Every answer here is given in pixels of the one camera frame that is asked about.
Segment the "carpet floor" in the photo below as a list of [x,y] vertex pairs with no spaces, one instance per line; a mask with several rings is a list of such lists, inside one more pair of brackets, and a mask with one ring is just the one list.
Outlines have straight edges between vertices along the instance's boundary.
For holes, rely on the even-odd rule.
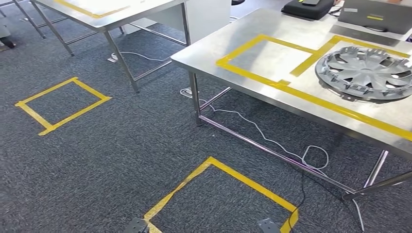
[[[22,6],[41,22],[28,2]],[[303,198],[304,182],[306,200],[299,207],[293,232],[360,232],[353,203],[343,204],[311,179],[302,181],[299,171],[279,159],[211,125],[196,127],[191,100],[179,94],[189,85],[185,70],[169,65],[138,82],[141,92],[136,94],[119,64],[106,60],[112,51],[103,35],[72,44],[76,56],[70,57],[48,28],[42,28],[47,36],[42,39],[20,20],[23,15],[14,5],[2,10],[17,47],[0,53],[0,232],[122,232],[132,218],[143,217],[209,156],[294,205]],[[57,23],[56,28],[67,40],[88,32],[69,20]],[[162,25],[152,29],[183,39],[181,32]],[[182,49],[147,32],[124,36],[115,30],[113,36],[121,51],[157,59]],[[135,74],[158,65],[134,55],[125,57]],[[15,104],[72,77],[112,99],[39,136],[44,128]],[[204,99],[224,88],[202,76],[199,87]],[[56,123],[96,101],[70,83],[28,105]],[[380,153],[376,147],[237,91],[214,106],[241,112],[268,138],[294,153],[303,154],[308,145],[323,147],[330,155],[324,172],[353,187],[363,185]],[[281,152],[236,114],[207,111],[217,122]],[[325,162],[316,151],[309,157],[314,165]],[[378,181],[411,169],[411,161],[390,154]],[[333,194],[343,194],[320,182]],[[411,193],[409,182],[359,198],[366,232],[412,232]],[[289,214],[211,166],[176,192],[152,223],[166,233],[249,233],[259,232],[258,220],[270,217],[282,225]]]

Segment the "white power strip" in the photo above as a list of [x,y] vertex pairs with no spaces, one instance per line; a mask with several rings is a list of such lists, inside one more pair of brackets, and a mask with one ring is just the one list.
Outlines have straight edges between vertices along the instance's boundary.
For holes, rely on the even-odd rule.
[[107,60],[116,63],[118,61],[118,58],[115,54],[112,54]]

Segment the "table leg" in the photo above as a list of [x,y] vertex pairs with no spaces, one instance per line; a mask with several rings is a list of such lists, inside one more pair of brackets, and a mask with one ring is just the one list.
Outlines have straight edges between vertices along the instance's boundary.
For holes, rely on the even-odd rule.
[[180,4],[182,7],[182,18],[183,18],[183,28],[185,29],[185,39],[186,39],[186,46],[191,45],[190,40],[190,32],[189,32],[189,23],[188,23],[188,15],[186,14],[186,3]]
[[117,56],[117,59],[119,60],[121,67],[124,69],[124,72],[126,72],[126,76],[129,78],[130,82],[132,83],[133,89],[138,93],[138,88],[136,82],[133,80],[133,75],[129,70],[129,67],[127,66],[126,62],[124,61],[123,55],[120,53],[119,48],[117,47],[116,43],[114,42],[112,36],[110,35],[109,31],[104,32],[104,35],[106,36],[107,41],[109,42],[110,46],[115,52],[115,55]]
[[376,177],[378,176],[378,173],[380,171],[380,169],[382,168],[383,163],[385,162],[386,157],[388,156],[388,151],[383,150],[380,153],[380,156],[378,158],[378,160],[375,163],[374,168],[371,171],[371,174],[369,174],[368,179],[366,180],[365,185],[363,186],[364,188],[373,185],[373,183],[375,182]]
[[395,176],[393,178],[390,178],[390,179],[381,181],[379,183],[373,184],[371,186],[368,186],[366,188],[358,190],[353,194],[346,194],[342,198],[344,200],[352,200],[353,198],[363,196],[367,193],[375,192],[377,190],[383,189],[383,188],[388,187],[388,186],[395,186],[395,185],[401,184],[401,183],[403,183],[407,180],[412,180],[412,171],[408,171],[408,172],[405,172],[401,175]]
[[190,88],[192,90],[192,99],[196,117],[196,125],[202,125],[202,121],[200,120],[200,104],[199,104],[199,91],[197,89],[197,78],[196,74],[189,71],[189,81],[190,81]]
[[0,9],[0,14],[1,14],[3,17],[5,17],[5,18],[7,17],[6,14],[4,14],[3,11],[1,11],[1,9]]
[[[180,4],[182,7],[182,18],[183,18],[183,28],[185,29],[185,39],[186,39],[186,46],[191,45],[190,41],[190,32],[189,32],[189,24],[188,24],[188,16],[186,14],[186,3]],[[200,104],[199,104],[199,91],[197,88],[197,78],[196,74],[189,71],[189,81],[190,81],[190,88],[192,90],[192,99],[196,117],[196,125],[202,125],[202,121],[200,120]]]
[[27,18],[27,20],[32,24],[34,29],[40,34],[40,36],[44,39],[46,36],[42,33],[42,31],[39,29],[37,24],[32,20],[30,15],[21,7],[20,3],[17,0],[13,0],[14,4],[17,6],[17,8],[23,13],[23,15]]
[[69,54],[71,56],[74,56],[73,51],[70,49],[70,47],[67,45],[67,43],[63,40],[62,36],[59,34],[59,32],[56,30],[56,28],[54,28],[53,24],[43,14],[43,12],[40,10],[40,8],[37,6],[37,4],[33,1],[31,1],[31,3],[32,3],[33,7],[37,10],[39,15],[42,17],[42,19],[47,23],[47,26],[50,28],[50,30],[54,33],[54,35],[56,35],[57,39],[59,39],[60,42],[63,44],[63,46],[65,47],[67,52],[69,52]]

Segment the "black bag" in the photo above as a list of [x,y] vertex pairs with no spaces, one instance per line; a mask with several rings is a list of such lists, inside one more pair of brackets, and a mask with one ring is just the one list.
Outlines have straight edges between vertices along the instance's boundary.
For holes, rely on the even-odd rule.
[[325,16],[333,6],[335,0],[320,0],[317,5],[304,5],[299,0],[292,0],[286,4],[282,12],[294,16],[300,16],[310,19],[321,19]]

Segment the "stainless steel table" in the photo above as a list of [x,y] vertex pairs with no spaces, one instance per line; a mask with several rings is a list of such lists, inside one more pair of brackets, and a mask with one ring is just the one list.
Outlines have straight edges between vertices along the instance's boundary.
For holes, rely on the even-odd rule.
[[[186,5],[187,0],[30,0],[39,12],[42,18],[45,20],[47,25],[60,40],[66,50],[73,55],[73,52],[69,48],[69,44],[77,42],[81,39],[89,37],[96,33],[103,33],[109,42],[110,46],[114,50],[121,66],[126,72],[126,76],[129,78],[132,83],[132,87],[135,91],[138,91],[136,81],[155,72],[156,70],[168,65],[171,61],[167,61],[137,77],[134,77],[129,70],[129,67],[124,61],[124,58],[119,51],[117,45],[113,41],[112,36],[110,35],[110,30],[119,28],[123,25],[130,24],[132,26],[141,28],[158,36],[161,36],[165,39],[179,43],[181,45],[187,46],[190,45],[190,36],[188,30],[188,22],[186,16]],[[53,24],[46,18],[46,16],[39,9],[37,4],[43,5],[46,8],[49,8],[52,11],[55,11],[64,17],[73,20],[87,28],[90,28],[94,32],[77,39],[74,39],[69,42],[65,42],[59,32],[54,28]],[[169,36],[163,35],[161,33],[140,27],[133,24],[132,22],[149,16],[153,13],[168,9],[173,6],[181,5],[182,7],[182,18],[183,25],[185,29],[186,42],[181,42]]]
[[[24,1],[24,0],[12,0],[12,1],[10,1],[10,2],[1,4],[0,7],[14,3],[14,4],[16,5],[16,7],[17,7],[17,8],[23,13],[23,15],[26,17],[27,21],[29,21],[30,24],[34,27],[34,29],[36,29],[36,31],[39,33],[39,35],[40,35],[43,39],[45,39],[46,36],[43,34],[43,32],[40,30],[40,28],[47,26],[47,24],[46,24],[46,23],[36,24],[36,23],[33,21],[33,19],[30,17],[30,15],[24,10],[24,8],[21,7],[21,5],[20,5],[20,3],[19,3],[19,2],[21,2],[21,1]],[[6,15],[5,13],[3,13],[3,12],[1,11],[1,9],[0,9],[0,14],[3,15],[4,17],[7,17],[7,15]],[[51,23],[57,23],[57,22],[60,22],[60,21],[65,20],[65,19],[66,19],[65,17],[58,18],[58,19],[55,19],[55,20],[51,21]]]
[[[390,102],[362,101],[334,92],[314,72],[324,54],[353,45],[384,48],[403,57],[412,53],[412,44],[407,42],[259,9],[178,52],[172,60],[189,71],[197,125],[208,122],[298,166],[348,192],[344,196],[348,200],[412,178],[409,171],[374,184],[388,150],[412,160],[412,96]],[[195,73],[228,88],[201,105]],[[326,177],[202,115],[203,109],[232,88],[382,148],[364,188],[355,190]]]

